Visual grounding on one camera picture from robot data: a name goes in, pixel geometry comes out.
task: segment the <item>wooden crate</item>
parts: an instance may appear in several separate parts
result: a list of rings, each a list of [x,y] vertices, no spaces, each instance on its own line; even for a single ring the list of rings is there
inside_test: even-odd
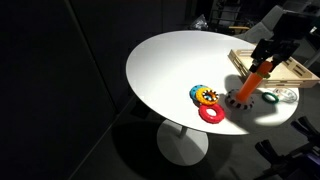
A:
[[[234,50],[230,51],[229,59],[239,71],[242,80],[245,81],[250,74],[253,50]],[[263,79],[259,85],[264,88],[311,88],[320,81],[320,78],[314,75],[302,64],[290,57],[287,61],[280,63],[270,73],[269,79]]]

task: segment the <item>dark wall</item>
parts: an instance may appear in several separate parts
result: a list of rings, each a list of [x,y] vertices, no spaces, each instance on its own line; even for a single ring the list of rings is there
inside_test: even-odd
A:
[[[63,0],[0,11],[0,179],[67,179],[114,109]]]
[[[116,107],[131,94],[125,66],[142,41],[184,26],[187,0],[71,0]]]

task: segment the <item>table top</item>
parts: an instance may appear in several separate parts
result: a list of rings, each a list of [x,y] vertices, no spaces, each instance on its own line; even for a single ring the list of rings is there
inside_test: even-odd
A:
[[[253,94],[251,110],[235,109],[225,102],[231,89],[243,82],[228,58],[231,49],[254,49],[243,40],[203,31],[176,31],[154,36],[139,44],[130,54],[126,73],[134,93],[152,110],[186,127],[203,132],[242,135],[268,130],[288,120],[295,112],[298,88],[291,88],[298,100],[288,104],[268,104],[259,88]],[[195,85],[205,85],[220,95],[218,104],[225,110],[219,124],[202,120],[189,96]]]

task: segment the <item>red ring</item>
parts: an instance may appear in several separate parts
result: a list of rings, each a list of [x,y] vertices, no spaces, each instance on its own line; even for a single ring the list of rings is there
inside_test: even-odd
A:
[[[212,109],[216,112],[217,115],[210,115],[207,110]],[[216,124],[221,122],[224,119],[224,110],[219,104],[214,104],[211,106],[201,105],[199,107],[200,117],[208,123]]]

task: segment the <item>white round table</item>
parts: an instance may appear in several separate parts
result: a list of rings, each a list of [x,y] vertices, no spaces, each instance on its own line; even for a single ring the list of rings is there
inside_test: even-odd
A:
[[[273,89],[254,92],[251,110],[238,110],[225,102],[227,92],[243,84],[228,58],[230,50],[254,48],[227,35],[177,31],[147,39],[131,52],[126,65],[129,84],[148,107],[167,118],[159,127],[157,143],[169,161],[184,166],[198,163],[208,150],[206,133],[250,134],[278,126],[292,116],[298,100],[276,105],[262,100],[261,93]],[[226,116],[219,124],[200,118],[189,96],[191,88],[199,84],[220,95],[218,104]],[[291,90],[299,99],[298,89]]]

